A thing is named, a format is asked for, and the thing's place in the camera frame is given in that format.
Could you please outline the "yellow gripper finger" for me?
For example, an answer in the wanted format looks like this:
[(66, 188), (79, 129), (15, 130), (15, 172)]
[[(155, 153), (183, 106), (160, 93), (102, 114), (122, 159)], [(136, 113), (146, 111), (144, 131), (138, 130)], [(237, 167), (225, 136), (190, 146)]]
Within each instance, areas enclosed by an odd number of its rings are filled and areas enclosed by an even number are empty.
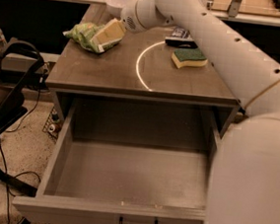
[(102, 48), (120, 42), (126, 33), (121, 20), (111, 19), (92, 37), (92, 43)]

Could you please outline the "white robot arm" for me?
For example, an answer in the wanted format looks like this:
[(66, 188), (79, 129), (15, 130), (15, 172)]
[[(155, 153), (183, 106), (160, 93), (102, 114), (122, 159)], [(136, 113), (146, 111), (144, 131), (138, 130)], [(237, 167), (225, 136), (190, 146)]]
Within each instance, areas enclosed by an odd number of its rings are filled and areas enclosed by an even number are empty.
[(133, 32), (190, 32), (248, 116), (214, 155), (204, 224), (280, 224), (280, 64), (202, 0), (131, 0), (120, 17)]

